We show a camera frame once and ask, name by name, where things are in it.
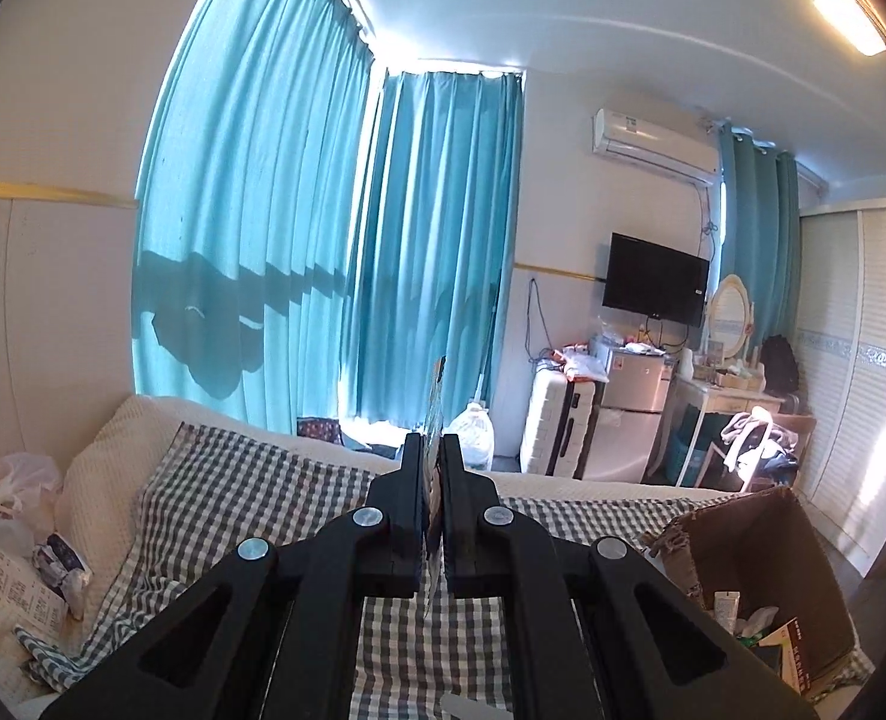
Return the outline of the snack sachet packet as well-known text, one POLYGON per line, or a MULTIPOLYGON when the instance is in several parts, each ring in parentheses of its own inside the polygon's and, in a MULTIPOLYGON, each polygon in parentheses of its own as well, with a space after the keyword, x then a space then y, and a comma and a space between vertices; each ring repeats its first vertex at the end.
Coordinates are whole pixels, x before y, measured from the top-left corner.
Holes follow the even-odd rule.
POLYGON ((423 488, 427 504, 427 525, 423 535, 423 557, 425 558, 425 583, 423 583, 420 608, 425 617, 430 616, 433 598, 440 583, 440 544, 441 544, 441 493, 440 442, 443 432, 443 377, 446 358, 441 356, 434 364, 431 382, 430 403, 425 421, 425 447, 423 447, 423 488))

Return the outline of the checkered bed blanket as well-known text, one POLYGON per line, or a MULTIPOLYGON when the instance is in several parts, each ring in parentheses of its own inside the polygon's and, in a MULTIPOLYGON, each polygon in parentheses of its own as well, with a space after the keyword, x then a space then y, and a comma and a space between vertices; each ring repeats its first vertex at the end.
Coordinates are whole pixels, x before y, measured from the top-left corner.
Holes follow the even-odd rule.
MULTIPOLYGON (((95 569, 79 642, 16 637, 34 678, 68 697, 114 650, 248 536, 287 544, 367 499, 376 475, 326 444, 287 447, 182 424, 140 461, 132 439, 101 436, 73 462, 57 522, 95 569)), ((500 601, 371 600, 350 713, 440 718, 448 694, 513 706, 500 601)))

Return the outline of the brown cardboard box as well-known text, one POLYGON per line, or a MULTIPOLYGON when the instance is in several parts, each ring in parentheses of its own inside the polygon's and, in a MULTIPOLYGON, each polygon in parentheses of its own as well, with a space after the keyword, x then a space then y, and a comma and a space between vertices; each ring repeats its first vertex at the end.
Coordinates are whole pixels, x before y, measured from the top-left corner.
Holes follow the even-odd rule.
POLYGON ((848 666, 856 634, 815 528, 788 488, 710 500, 643 544, 687 598, 710 611, 717 592, 740 595, 739 616, 774 606, 774 624, 799 622, 807 699, 848 666))

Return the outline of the silver mini fridge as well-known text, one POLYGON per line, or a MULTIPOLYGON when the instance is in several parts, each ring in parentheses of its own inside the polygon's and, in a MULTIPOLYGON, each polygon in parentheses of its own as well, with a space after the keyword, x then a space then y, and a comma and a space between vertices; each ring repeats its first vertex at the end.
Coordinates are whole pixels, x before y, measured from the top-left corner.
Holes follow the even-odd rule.
POLYGON ((610 358, 582 477, 639 483, 666 405, 672 367, 664 356, 619 349, 610 358))

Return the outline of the white suitcase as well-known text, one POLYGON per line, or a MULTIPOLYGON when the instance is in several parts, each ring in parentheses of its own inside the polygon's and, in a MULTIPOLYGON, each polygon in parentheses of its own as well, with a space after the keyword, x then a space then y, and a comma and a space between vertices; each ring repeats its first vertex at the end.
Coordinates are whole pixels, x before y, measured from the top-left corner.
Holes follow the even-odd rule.
POLYGON ((521 472, 576 476, 596 395, 593 379, 570 380, 548 367, 536 372, 519 450, 521 472))

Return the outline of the cream pillow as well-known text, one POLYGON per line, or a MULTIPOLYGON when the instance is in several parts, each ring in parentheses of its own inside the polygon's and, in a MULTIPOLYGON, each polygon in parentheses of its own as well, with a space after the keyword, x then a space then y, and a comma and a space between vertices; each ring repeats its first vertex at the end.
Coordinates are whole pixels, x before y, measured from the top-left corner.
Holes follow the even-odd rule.
POLYGON ((82 621, 57 642, 57 681, 129 639, 242 538, 314 535, 389 468, 189 401, 125 400, 72 460, 56 502, 57 530, 93 571, 82 621))

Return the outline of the white plastic bag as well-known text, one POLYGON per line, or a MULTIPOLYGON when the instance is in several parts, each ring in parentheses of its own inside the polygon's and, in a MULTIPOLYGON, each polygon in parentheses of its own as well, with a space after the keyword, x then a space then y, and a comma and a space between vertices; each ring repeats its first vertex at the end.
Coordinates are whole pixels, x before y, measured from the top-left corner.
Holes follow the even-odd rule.
POLYGON ((471 401, 446 427, 461 444, 461 457, 467 470, 490 472, 495 457, 495 426, 480 401, 471 401))

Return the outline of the black backpack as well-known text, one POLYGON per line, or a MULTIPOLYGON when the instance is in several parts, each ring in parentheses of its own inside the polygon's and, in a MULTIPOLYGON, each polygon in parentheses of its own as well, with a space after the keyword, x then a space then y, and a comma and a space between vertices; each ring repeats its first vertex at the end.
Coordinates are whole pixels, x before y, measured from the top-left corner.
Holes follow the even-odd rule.
POLYGON ((799 392, 799 366, 786 337, 773 335, 763 341, 760 362, 765 369, 767 394, 785 397, 799 392))

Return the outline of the white wardrobe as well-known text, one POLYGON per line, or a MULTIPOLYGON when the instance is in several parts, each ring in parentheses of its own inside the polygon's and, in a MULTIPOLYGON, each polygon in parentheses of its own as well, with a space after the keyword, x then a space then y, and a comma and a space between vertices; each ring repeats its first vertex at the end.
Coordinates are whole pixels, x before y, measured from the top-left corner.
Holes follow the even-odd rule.
POLYGON ((792 344, 817 419, 797 489, 869 575, 886 561, 886 206, 802 218, 792 344))

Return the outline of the oval vanity mirror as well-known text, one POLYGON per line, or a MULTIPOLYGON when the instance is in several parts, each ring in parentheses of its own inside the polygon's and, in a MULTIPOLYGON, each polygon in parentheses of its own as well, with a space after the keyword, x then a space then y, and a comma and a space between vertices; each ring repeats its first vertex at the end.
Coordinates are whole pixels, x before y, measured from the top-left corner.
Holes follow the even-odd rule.
POLYGON ((717 285, 706 314, 706 361, 721 367, 744 353, 752 335, 753 304, 749 291, 737 275, 717 285))

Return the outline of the teal window curtain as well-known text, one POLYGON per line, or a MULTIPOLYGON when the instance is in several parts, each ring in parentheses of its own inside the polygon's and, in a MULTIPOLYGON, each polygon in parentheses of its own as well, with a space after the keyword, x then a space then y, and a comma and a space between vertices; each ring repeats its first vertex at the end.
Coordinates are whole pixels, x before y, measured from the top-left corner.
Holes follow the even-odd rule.
POLYGON ((522 124, 521 76, 386 70, 345 0, 197 0, 135 187, 137 390, 276 433, 486 397, 522 124))

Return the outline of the teal side curtain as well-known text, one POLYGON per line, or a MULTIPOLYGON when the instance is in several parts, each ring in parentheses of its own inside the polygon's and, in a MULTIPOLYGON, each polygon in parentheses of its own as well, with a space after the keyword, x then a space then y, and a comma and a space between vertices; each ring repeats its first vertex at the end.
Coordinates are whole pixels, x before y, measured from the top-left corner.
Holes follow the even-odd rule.
POLYGON ((799 174, 794 154, 763 145, 749 130, 719 130, 726 224, 721 275, 744 283, 753 304, 749 349, 789 337, 801 282, 799 174))

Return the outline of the white air conditioner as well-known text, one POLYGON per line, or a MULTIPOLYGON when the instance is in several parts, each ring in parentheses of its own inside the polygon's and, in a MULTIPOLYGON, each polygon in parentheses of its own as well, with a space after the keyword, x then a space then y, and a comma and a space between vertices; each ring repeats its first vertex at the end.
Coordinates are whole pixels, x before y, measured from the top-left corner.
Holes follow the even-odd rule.
POLYGON ((594 114, 593 153, 694 184, 713 185, 719 171, 719 156, 708 143, 609 109, 594 114))

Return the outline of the ceiling light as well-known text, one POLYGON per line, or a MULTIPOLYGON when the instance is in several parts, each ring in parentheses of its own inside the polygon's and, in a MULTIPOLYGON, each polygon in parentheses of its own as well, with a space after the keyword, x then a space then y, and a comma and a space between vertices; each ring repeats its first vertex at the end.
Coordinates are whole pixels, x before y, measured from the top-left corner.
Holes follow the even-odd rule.
POLYGON ((858 0, 812 0, 818 13, 827 20, 859 54, 881 55, 886 45, 881 33, 858 0))

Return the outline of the black wall television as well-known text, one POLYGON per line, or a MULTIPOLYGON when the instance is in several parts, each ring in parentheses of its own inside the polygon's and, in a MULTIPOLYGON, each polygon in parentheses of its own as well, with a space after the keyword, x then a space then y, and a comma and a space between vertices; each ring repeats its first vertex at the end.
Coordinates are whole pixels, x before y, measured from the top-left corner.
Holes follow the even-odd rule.
POLYGON ((698 327, 709 276, 708 260, 614 232, 602 304, 648 319, 698 327))

